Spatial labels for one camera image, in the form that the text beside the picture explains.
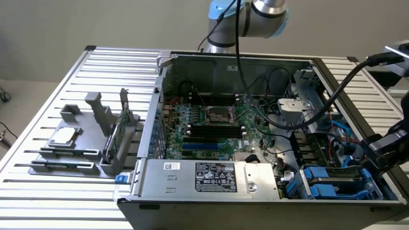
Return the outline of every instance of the cable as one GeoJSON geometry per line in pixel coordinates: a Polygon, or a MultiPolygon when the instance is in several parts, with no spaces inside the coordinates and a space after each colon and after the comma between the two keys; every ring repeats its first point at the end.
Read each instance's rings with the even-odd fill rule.
{"type": "Polygon", "coordinates": [[[16,136],[16,134],[13,134],[6,125],[2,122],[0,122],[0,124],[5,127],[6,131],[14,136],[14,138],[18,139],[18,137],[16,136]]]}
{"type": "Polygon", "coordinates": [[[282,69],[282,70],[286,72],[286,75],[287,75],[287,84],[291,83],[291,75],[290,75],[287,69],[283,68],[283,67],[277,67],[277,68],[274,68],[274,69],[270,71],[269,75],[268,75],[268,87],[266,87],[268,93],[269,93],[269,78],[270,78],[270,76],[273,75],[273,73],[274,73],[277,70],[279,70],[279,69],[282,69]]]}
{"type": "Polygon", "coordinates": [[[269,147],[269,145],[273,143],[273,146],[272,147],[274,147],[274,145],[275,145],[275,139],[274,138],[272,138],[270,140],[269,140],[269,142],[266,143],[266,147],[265,147],[265,149],[268,149],[268,147],[269,147]]]}
{"type": "Polygon", "coordinates": [[[249,89],[250,89],[250,88],[253,87],[253,85],[257,83],[258,79],[264,79],[264,80],[266,81],[266,85],[268,85],[268,79],[266,79],[266,77],[265,77],[265,76],[258,76],[258,77],[256,78],[256,80],[252,82],[252,84],[249,85],[249,89]]]}
{"type": "MultiPolygon", "coordinates": [[[[331,113],[329,112],[329,114],[330,114],[330,132],[329,133],[331,133],[333,132],[333,129],[334,129],[334,127],[333,127],[333,119],[331,119],[331,113]]],[[[331,149],[330,149],[330,141],[327,142],[327,154],[329,154],[329,157],[330,157],[330,159],[331,159],[331,149]]]]}
{"type": "Polygon", "coordinates": [[[245,83],[245,79],[244,79],[244,73],[242,73],[242,67],[241,67],[241,62],[240,62],[240,45],[238,45],[238,18],[240,18],[240,2],[241,0],[237,0],[237,6],[236,6],[236,26],[234,26],[234,31],[236,31],[236,60],[237,60],[237,67],[238,67],[238,73],[240,73],[240,78],[241,78],[241,83],[244,86],[244,90],[245,93],[249,97],[249,101],[252,106],[254,107],[257,113],[260,114],[260,116],[277,128],[285,129],[285,130],[294,130],[302,127],[306,127],[307,125],[310,125],[311,123],[314,123],[321,116],[323,115],[323,113],[329,110],[331,103],[334,102],[334,100],[337,99],[339,93],[343,91],[343,88],[346,87],[347,83],[350,82],[351,78],[357,75],[357,73],[366,67],[366,66],[375,66],[381,63],[390,65],[393,63],[398,63],[403,61],[403,58],[401,56],[398,56],[397,54],[394,54],[393,52],[389,53],[381,53],[377,55],[371,55],[367,57],[366,61],[363,61],[362,63],[359,63],[353,70],[350,71],[350,73],[346,75],[345,79],[342,80],[339,87],[335,89],[335,91],[333,92],[330,98],[327,99],[323,107],[319,109],[319,111],[315,113],[315,115],[311,117],[311,119],[309,119],[307,121],[302,122],[301,124],[297,124],[294,126],[283,126],[279,125],[278,123],[273,122],[264,114],[262,111],[260,110],[260,108],[257,107],[256,102],[252,99],[252,94],[250,91],[248,89],[248,85],[245,83]]]}
{"type": "Polygon", "coordinates": [[[222,21],[222,19],[224,19],[224,15],[225,15],[225,13],[228,12],[228,10],[230,9],[230,7],[233,6],[234,2],[236,2],[236,0],[233,0],[233,1],[230,2],[230,5],[228,6],[228,8],[225,8],[224,12],[218,15],[217,20],[216,20],[216,25],[213,26],[213,29],[210,30],[209,34],[206,35],[206,37],[202,39],[201,43],[198,44],[198,46],[197,46],[197,51],[200,50],[200,47],[202,46],[205,40],[206,40],[206,39],[210,37],[210,35],[213,34],[213,32],[214,32],[214,30],[216,30],[218,24],[221,23],[221,21],[222,21]]]}
{"type": "Polygon", "coordinates": [[[293,150],[291,150],[291,149],[287,149],[287,150],[285,150],[285,151],[282,151],[282,152],[270,152],[268,149],[265,149],[265,151],[266,151],[268,153],[270,153],[270,154],[277,155],[277,154],[281,154],[281,153],[285,153],[285,152],[293,151],[293,150]]]}
{"type": "Polygon", "coordinates": [[[342,144],[342,140],[341,140],[341,137],[339,136],[337,136],[335,134],[333,134],[333,133],[311,133],[313,135],[326,135],[326,136],[330,136],[330,137],[333,137],[334,138],[334,140],[339,143],[339,144],[342,144]]]}
{"type": "Polygon", "coordinates": [[[197,90],[197,88],[194,88],[194,90],[196,90],[196,92],[197,92],[197,96],[200,97],[200,100],[202,101],[202,103],[204,103],[204,106],[205,106],[205,101],[204,101],[204,98],[201,97],[201,95],[200,95],[200,93],[198,93],[198,90],[197,90]]]}
{"type": "Polygon", "coordinates": [[[193,82],[190,80],[182,80],[178,83],[178,88],[177,88],[177,96],[181,97],[181,87],[184,86],[185,83],[189,83],[190,87],[193,86],[193,82]]]}
{"type": "Polygon", "coordinates": [[[287,141],[290,141],[289,137],[286,137],[286,136],[283,136],[283,135],[266,133],[265,131],[262,131],[262,130],[258,128],[258,125],[256,124],[256,121],[253,121],[253,123],[254,123],[254,127],[256,127],[257,131],[258,131],[260,133],[262,133],[264,135],[273,136],[273,137],[282,137],[282,138],[285,138],[287,141]]]}

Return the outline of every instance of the gray 3d-printed holder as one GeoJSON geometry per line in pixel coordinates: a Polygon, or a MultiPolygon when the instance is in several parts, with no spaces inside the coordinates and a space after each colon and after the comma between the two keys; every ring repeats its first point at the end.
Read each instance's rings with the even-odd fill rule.
{"type": "Polygon", "coordinates": [[[125,128],[118,152],[110,164],[105,164],[101,152],[117,115],[112,114],[108,106],[101,105],[100,98],[100,93],[89,93],[85,98],[93,113],[81,112],[74,104],[64,106],[60,112],[62,121],[52,138],[64,127],[73,128],[76,132],[64,144],[56,143],[52,138],[48,140],[45,147],[38,150],[38,158],[30,163],[29,174],[114,178],[121,172],[140,116],[129,112],[133,119],[125,128]]]}

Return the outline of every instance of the slotted metal surface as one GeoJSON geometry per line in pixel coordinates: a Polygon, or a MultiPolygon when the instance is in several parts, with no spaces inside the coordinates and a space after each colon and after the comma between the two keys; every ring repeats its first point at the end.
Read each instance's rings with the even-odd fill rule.
{"type": "MultiPolygon", "coordinates": [[[[156,57],[157,51],[106,47],[82,53],[0,161],[0,229],[132,229],[112,201],[112,179],[40,176],[26,172],[29,162],[37,157],[36,151],[44,146],[61,120],[61,107],[77,104],[84,111],[90,110],[82,101],[86,92],[101,92],[102,104],[109,105],[116,113],[121,109],[118,92],[122,87],[126,88],[129,108],[145,119],[157,77],[156,57]]],[[[341,81],[354,64],[345,58],[321,58],[341,81]]],[[[374,131],[386,131],[386,126],[399,115],[387,107],[377,89],[369,87],[367,78],[361,73],[346,92],[374,131]],[[377,109],[369,108],[366,102],[377,109]]],[[[134,166],[138,140],[140,135],[133,138],[128,154],[125,167],[129,170],[134,166]]],[[[120,193],[128,190],[129,185],[118,187],[120,193]]],[[[389,228],[389,223],[370,227],[389,228]]]]}

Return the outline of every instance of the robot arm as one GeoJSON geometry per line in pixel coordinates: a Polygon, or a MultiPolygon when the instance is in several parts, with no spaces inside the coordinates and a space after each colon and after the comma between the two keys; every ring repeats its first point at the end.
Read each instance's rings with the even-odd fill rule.
{"type": "MultiPolygon", "coordinates": [[[[391,65],[383,63],[385,67],[401,77],[409,77],[409,40],[385,46],[383,53],[397,54],[402,60],[391,65]]],[[[367,153],[361,164],[371,169],[371,173],[383,173],[409,161],[409,92],[401,100],[401,107],[403,119],[390,127],[387,134],[383,137],[374,134],[361,143],[367,153]]]]}
{"type": "MultiPolygon", "coordinates": [[[[213,0],[209,8],[209,32],[218,26],[208,38],[206,53],[234,52],[236,0],[213,0]]],[[[277,36],[285,28],[289,16],[285,0],[252,0],[240,4],[241,37],[269,38],[277,36]]]]}

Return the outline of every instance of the power supply label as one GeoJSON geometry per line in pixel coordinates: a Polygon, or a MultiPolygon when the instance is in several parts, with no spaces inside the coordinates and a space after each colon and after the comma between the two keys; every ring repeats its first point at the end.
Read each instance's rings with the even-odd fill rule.
{"type": "Polygon", "coordinates": [[[194,189],[197,192],[237,192],[233,163],[197,162],[194,173],[194,189]]]}

